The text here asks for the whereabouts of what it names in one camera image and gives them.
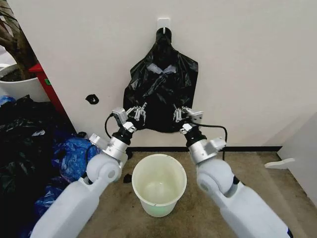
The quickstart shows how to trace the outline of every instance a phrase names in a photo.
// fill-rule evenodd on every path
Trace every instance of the white adhesive hook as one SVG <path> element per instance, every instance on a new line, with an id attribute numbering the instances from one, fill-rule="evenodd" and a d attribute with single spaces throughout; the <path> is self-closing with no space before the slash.
<path id="1" fill-rule="evenodd" d="M 170 28 L 170 18 L 169 17 L 160 17 L 158 18 L 158 30 L 163 28 L 163 33 L 165 34 L 165 28 Z"/>

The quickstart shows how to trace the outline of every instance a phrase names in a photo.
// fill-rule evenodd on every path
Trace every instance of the plant pot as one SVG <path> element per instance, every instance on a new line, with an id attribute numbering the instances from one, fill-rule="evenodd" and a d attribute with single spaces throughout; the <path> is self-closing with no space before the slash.
<path id="1" fill-rule="evenodd" d="M 11 73 L 17 68 L 17 65 L 14 64 L 0 69 L 0 78 L 8 73 Z M 36 102 L 50 101 L 37 77 L 17 82 L 4 82 L 0 80 L 0 96 L 9 95 L 15 99 L 19 99 L 28 94 L 31 99 Z"/>

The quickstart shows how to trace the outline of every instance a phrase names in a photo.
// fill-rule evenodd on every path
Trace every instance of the plastic bucket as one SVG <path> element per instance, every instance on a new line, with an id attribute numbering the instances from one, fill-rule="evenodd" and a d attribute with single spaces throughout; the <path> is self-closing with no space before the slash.
<path id="1" fill-rule="evenodd" d="M 186 183 L 183 166 L 169 155 L 143 158 L 132 174 L 133 190 L 144 210 L 153 217 L 164 217 L 173 210 Z"/>

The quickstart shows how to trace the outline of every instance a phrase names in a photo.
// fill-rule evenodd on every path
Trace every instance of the black baseboard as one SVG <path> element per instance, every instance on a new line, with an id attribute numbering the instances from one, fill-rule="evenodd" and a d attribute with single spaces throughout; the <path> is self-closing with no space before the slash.
<path id="1" fill-rule="evenodd" d="M 264 152 L 278 151 L 282 146 L 227 146 L 225 151 L 231 152 Z M 187 152 L 187 147 L 129 147 L 129 151 L 139 152 Z"/>

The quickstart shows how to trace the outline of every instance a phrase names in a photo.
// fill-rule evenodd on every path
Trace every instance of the black plastic bag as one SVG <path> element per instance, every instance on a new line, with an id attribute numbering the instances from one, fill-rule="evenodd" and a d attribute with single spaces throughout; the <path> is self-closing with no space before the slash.
<path id="1" fill-rule="evenodd" d="M 51 102 L 38 103 L 29 96 L 0 107 L 0 214 L 3 237 L 22 236 L 32 226 L 34 202 L 59 170 L 53 168 L 56 130 L 69 125 Z"/>
<path id="2" fill-rule="evenodd" d="M 192 107 L 198 76 L 198 63 L 175 50 L 171 31 L 157 31 L 149 53 L 131 70 L 131 81 L 124 91 L 123 107 L 147 106 L 146 121 L 137 129 L 176 132 L 181 125 L 173 122 L 176 108 Z"/>

